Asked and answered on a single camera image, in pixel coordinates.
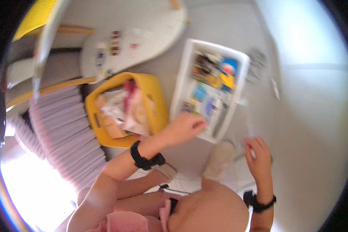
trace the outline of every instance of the white storage box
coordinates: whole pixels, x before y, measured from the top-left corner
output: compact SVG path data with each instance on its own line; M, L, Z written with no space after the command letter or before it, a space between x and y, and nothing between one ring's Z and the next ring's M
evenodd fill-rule
M235 112L237 102L241 97L241 92L245 83L245 78L249 69L250 58L242 52L201 40L188 39L184 47L182 61L177 84L174 91L173 101L170 108L170 119L176 118L182 110L183 102L186 101L189 93L188 86L193 81L192 67L195 59L195 51L217 53L224 58L232 58L237 61L237 71L235 75L236 87L231 90L232 100L229 103L229 108L225 114L222 124L215 137L208 131L202 132L198 137L211 143L218 143L222 140Z

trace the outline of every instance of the yellow basket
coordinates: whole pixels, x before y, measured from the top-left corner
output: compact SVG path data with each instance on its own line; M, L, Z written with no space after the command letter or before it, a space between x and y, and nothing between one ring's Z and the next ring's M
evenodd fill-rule
M103 125L102 117L95 103L97 96L106 90L118 88L124 81L133 79L142 92L146 109L149 133L156 134L166 127L169 114L158 78L149 74L123 72L107 80L85 99L85 109L98 141L107 147L128 148L139 139L137 135L112 139Z

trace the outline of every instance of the white table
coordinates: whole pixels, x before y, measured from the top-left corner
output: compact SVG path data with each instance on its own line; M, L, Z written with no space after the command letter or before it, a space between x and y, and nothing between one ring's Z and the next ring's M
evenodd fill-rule
M86 38L80 58L82 76L86 78L98 76L97 44L108 46L112 31L121 31L119 54L110 56L106 50L103 69L118 73L165 52L181 36L186 19L186 8L182 5L173 10L168 0L73 0L62 24L95 29L94 35ZM131 43L138 43L138 49L130 49Z

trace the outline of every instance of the wrist strap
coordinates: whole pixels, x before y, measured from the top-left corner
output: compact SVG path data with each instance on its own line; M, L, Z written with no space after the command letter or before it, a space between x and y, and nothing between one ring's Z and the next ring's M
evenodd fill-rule
M259 204L256 200L256 194L253 195L253 191L245 192L243 200L248 208L249 206L253 207L253 212L255 213L260 213L266 209L269 209L272 205L274 205L275 202L277 202L276 196L273 195L273 199L269 204Z
M153 165L163 165L165 163L165 158L162 156L161 153L157 153L155 157L153 157L151 160L147 160L144 157L141 157L141 155L138 152L138 145L141 141L138 140L130 147L130 154L131 157L133 157L135 161L135 166L137 168L143 169L143 170L149 170L151 169L151 166Z

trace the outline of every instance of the pink clothing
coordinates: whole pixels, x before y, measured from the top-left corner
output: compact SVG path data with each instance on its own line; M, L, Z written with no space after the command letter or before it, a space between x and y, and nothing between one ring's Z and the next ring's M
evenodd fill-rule
M131 99L133 98L137 89L138 89L138 87L137 87L135 81L129 80L129 81L124 82L124 90L128 92L128 96L122 100L122 102L124 104L125 113L128 111Z
M159 211L161 220L133 212L113 212L107 214L107 220L101 222L97 229L87 232L168 232L170 207L171 201L166 199L165 206Z

